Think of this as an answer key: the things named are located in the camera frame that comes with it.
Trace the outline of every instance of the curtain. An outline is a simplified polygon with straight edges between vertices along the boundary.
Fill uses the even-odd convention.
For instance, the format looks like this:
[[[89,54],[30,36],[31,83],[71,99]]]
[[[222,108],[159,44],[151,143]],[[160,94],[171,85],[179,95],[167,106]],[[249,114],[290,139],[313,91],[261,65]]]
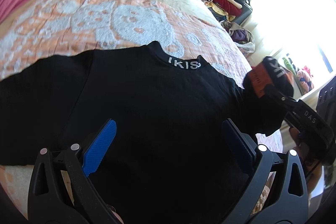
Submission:
[[[294,63],[305,65],[313,73],[314,89],[302,99],[315,109],[321,88],[335,75],[336,0],[251,0],[253,12],[242,26],[249,30],[256,43],[255,52],[248,57],[252,66],[265,56],[280,59],[290,53]],[[320,54],[323,50],[330,62],[330,73]],[[281,132],[288,129],[284,122]],[[283,135],[286,148],[288,136]]]

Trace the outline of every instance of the mattress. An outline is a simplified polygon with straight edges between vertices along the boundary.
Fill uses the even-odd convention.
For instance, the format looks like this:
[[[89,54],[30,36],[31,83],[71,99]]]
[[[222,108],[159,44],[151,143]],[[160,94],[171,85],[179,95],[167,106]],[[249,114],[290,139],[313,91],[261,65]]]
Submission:
[[[242,86],[251,69],[200,0],[31,0],[0,25],[0,80],[54,54],[136,47],[153,40],[182,59],[201,54]],[[258,142],[282,152],[280,132]],[[0,183],[27,216],[32,166],[0,166]]]

